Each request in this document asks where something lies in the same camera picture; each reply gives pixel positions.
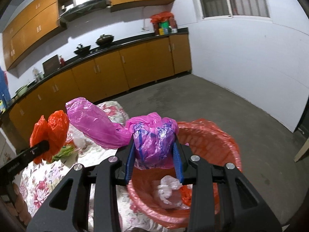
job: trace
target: gray floor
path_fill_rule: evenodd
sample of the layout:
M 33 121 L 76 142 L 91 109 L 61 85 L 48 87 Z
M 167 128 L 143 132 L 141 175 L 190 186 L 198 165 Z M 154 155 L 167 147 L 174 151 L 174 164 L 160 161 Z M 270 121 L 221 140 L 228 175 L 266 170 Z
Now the gray floor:
M 243 172 L 284 224 L 309 187 L 309 157 L 294 163 L 305 142 L 243 98 L 194 75 L 158 83 L 116 99 L 130 117 L 157 112 L 177 121 L 205 118 L 232 135 Z

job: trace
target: black countertop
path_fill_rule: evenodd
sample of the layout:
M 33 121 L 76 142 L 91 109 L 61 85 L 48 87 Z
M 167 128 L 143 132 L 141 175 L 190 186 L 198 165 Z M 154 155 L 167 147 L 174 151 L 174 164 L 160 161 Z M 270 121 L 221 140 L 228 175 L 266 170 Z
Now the black countertop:
M 88 54 L 84 57 L 75 56 L 75 57 L 73 57 L 69 60 L 66 60 L 66 66 L 54 71 L 52 74 L 46 76 L 41 81 L 39 81 L 38 83 L 36 83 L 32 87 L 28 88 L 28 90 L 21 97 L 19 97 L 17 100 L 15 100 L 15 102 L 12 105 L 10 105 L 3 114 L 8 113 L 16 103 L 18 103 L 23 98 L 25 98 L 30 92 L 32 92 L 33 90 L 38 88 L 39 85 L 43 84 L 44 82 L 51 79 L 52 77 L 60 74 L 61 72 L 72 69 L 74 66 L 79 65 L 81 63 L 84 63 L 87 60 L 94 59 L 95 57 L 101 56 L 106 52 L 115 51 L 117 49 L 123 48 L 125 46 L 130 45 L 130 44 L 136 44 L 136 43 L 139 43 L 139 42 L 144 42 L 144 41 L 158 39 L 158 38 L 165 38 L 165 37 L 169 37 L 171 35 L 181 35 L 181 34 L 188 34 L 188 33 L 189 33 L 188 28 L 178 29 L 177 33 L 168 34 L 168 35 L 155 36 L 154 33 L 147 33 L 147 34 L 132 36 L 132 37 L 128 37 L 128 38 L 124 38 L 124 39 L 121 39 L 121 40 L 114 41 L 107 48 L 101 48 L 99 46 L 96 47 L 96 48 L 93 48 L 93 49 L 90 50 L 90 54 Z

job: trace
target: pink plastic bag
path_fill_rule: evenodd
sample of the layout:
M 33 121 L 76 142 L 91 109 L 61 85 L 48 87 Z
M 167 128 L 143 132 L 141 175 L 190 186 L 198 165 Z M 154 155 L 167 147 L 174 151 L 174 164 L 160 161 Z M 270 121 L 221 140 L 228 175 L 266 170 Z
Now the pink plastic bag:
M 133 133 L 137 168 L 174 167 L 171 146 L 175 133 L 178 134 L 178 125 L 174 119 L 150 113 L 130 118 L 126 122 L 126 128 Z
M 70 123 L 99 146 L 117 149 L 129 144 L 129 130 L 111 122 L 103 110 L 85 98 L 73 99 L 65 106 Z

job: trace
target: floral tablecloth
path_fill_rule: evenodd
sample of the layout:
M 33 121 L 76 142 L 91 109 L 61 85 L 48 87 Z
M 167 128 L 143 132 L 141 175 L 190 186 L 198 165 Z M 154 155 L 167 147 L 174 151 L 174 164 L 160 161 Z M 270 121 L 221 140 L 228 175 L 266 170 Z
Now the floral tablecloth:
M 113 122 L 125 124 L 126 120 L 129 119 L 129 116 L 116 101 L 104 102 L 99 104 L 98 107 L 104 110 Z M 32 217 L 74 164 L 81 163 L 85 167 L 97 165 L 116 153 L 116 150 L 105 150 L 98 146 L 70 124 L 68 138 L 76 137 L 79 139 L 78 143 L 81 144 L 79 145 L 80 150 L 78 152 L 51 164 L 47 164 L 43 161 L 43 163 L 36 165 L 31 162 L 23 171 L 20 192 L 27 203 L 28 211 Z M 132 231 L 133 228 L 143 228 L 153 232 L 168 231 L 167 228 L 155 223 L 143 213 L 133 211 L 130 208 L 130 199 L 126 187 L 117 186 L 116 191 L 122 231 Z M 93 231 L 94 192 L 95 185 L 92 186 L 90 194 L 88 217 L 89 231 Z

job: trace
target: trash bin liner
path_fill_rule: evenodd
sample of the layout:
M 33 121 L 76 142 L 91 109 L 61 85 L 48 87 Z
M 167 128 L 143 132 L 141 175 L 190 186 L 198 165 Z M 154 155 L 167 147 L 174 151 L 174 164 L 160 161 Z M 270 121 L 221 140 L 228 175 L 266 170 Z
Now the trash bin liner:
M 192 122 L 178 122 L 178 140 L 181 144 L 189 143 L 193 154 L 199 155 L 209 163 L 223 166 L 234 163 L 241 171 L 239 147 L 234 139 L 219 129 L 211 121 L 198 119 Z M 163 209 L 155 202 L 151 183 L 161 180 L 166 175 L 176 177 L 172 169 L 139 170 L 134 168 L 132 180 L 128 184 L 128 192 L 137 209 L 155 222 L 169 229 L 188 226 L 190 209 Z M 219 212 L 219 196 L 217 184 L 214 184 L 215 213 Z

